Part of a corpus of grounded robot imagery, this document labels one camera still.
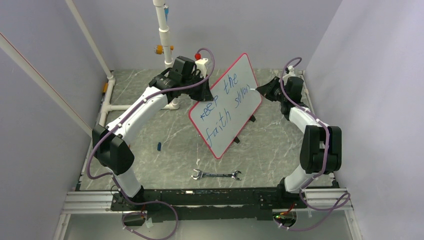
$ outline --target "gray marble surface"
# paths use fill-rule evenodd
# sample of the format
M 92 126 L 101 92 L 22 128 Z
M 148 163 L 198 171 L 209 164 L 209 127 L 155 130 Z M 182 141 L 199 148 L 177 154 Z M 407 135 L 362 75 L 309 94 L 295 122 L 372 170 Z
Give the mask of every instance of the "gray marble surface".
M 116 85 L 111 103 L 131 105 L 144 92 L 150 80 L 161 69 L 117 70 Z M 217 69 L 211 76 L 212 85 L 225 69 Z M 255 69 L 259 85 L 279 76 L 277 69 Z M 248 122 L 239 134 L 240 143 L 233 143 L 221 159 L 215 159 L 205 142 L 189 120 L 189 109 L 195 101 L 180 96 L 180 109 L 161 110 L 139 132 L 130 148 L 135 155 L 135 174 L 145 189 L 182 188 L 239 188 L 273 187 L 299 165 L 303 134 L 280 113 L 280 104 L 266 99 L 254 114 L 255 122 Z M 303 102 L 309 105 L 305 93 Z M 107 116 L 109 123 L 123 111 L 113 111 Z M 162 143 L 161 151 L 157 150 Z M 209 177 L 194 180 L 193 169 L 210 173 L 242 172 L 241 181 L 227 177 Z M 91 172 L 99 175 L 105 169 L 94 159 Z M 90 180 L 83 176 L 81 190 L 109 190 L 113 185 L 110 177 Z M 320 177 L 312 186 L 330 186 L 327 175 Z

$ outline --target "robotic arm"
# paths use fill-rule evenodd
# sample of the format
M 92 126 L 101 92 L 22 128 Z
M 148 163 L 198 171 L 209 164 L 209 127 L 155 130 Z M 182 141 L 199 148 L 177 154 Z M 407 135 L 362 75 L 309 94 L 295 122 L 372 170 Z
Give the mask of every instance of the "robotic arm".
M 256 90 L 266 99 L 280 102 L 281 113 L 303 133 L 303 142 L 299 157 L 300 164 L 292 174 L 283 178 L 285 190 L 289 193 L 298 193 L 299 189 L 314 176 L 313 173 L 318 173 L 322 170 L 326 134 L 321 125 L 307 113 L 310 111 L 308 106 L 301 101 L 303 79 L 295 75 L 293 67 L 289 67 L 285 71 L 287 73 L 283 77 L 283 80 L 286 80 L 284 86 L 285 92 L 296 104 L 303 107 L 303 109 L 295 107 L 284 96 L 280 86 L 280 78 L 277 76 Z M 327 175 L 338 171 L 342 164 L 342 130 L 337 126 L 325 125 L 330 132 L 327 162 L 323 173 Z
M 94 156 L 102 166 L 113 174 L 122 190 L 133 201 L 143 202 L 144 192 L 132 168 L 134 155 L 129 148 L 139 130 L 156 112 L 181 94 L 187 94 L 196 101 L 206 102 L 213 100 L 209 88 L 209 80 L 193 88 L 158 94 L 149 100 L 146 100 L 146 97 L 159 91 L 198 83 L 207 76 L 210 65 L 211 62 L 207 58 L 202 58 L 195 62 L 187 57 L 177 57 L 173 66 L 155 76 L 140 98 L 121 116 L 110 122 L 106 127 L 102 127 L 99 124 L 94 127 L 92 132 L 93 146 L 109 133 L 109 129 L 119 126 L 114 133 L 110 134 L 101 143 Z M 141 102 L 144 102 L 144 104 L 133 112 L 134 108 Z M 131 112 L 133 112 L 131 116 L 122 122 L 124 117 Z

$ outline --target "white wall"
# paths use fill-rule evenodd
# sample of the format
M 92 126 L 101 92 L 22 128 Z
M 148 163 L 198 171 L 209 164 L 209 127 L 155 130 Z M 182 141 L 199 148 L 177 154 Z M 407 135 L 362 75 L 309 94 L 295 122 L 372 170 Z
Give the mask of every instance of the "white wall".
M 343 0 L 306 68 L 364 239 L 424 238 L 424 1 Z
M 65 1 L 0 2 L 2 32 L 93 127 L 106 76 Z M 0 49 L 0 239 L 52 239 L 89 137 Z
M 164 56 L 152 0 L 74 0 L 113 69 L 160 69 Z M 243 52 L 254 68 L 282 68 L 303 57 L 304 69 L 341 0 L 169 0 L 174 56 L 210 48 L 218 68 Z

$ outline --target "wrench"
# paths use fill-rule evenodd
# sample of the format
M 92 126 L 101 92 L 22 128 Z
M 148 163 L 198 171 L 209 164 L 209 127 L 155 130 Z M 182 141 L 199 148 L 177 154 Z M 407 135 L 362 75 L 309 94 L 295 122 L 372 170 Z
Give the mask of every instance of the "wrench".
M 211 172 L 202 172 L 199 169 L 193 169 L 193 171 L 197 172 L 196 176 L 191 175 L 191 177 L 194 180 L 199 180 L 204 177 L 227 177 L 227 178 L 233 178 L 235 180 L 241 180 L 237 177 L 237 174 L 242 174 L 241 171 L 235 171 L 233 173 L 211 173 Z

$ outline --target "whiteboard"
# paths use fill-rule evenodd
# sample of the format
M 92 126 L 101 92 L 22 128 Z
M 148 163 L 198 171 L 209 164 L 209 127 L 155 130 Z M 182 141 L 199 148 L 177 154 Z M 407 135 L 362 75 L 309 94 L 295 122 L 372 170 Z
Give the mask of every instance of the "whiteboard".
M 219 159 L 262 102 L 249 57 L 243 53 L 213 84 L 213 101 L 196 102 L 188 112 L 194 127 Z

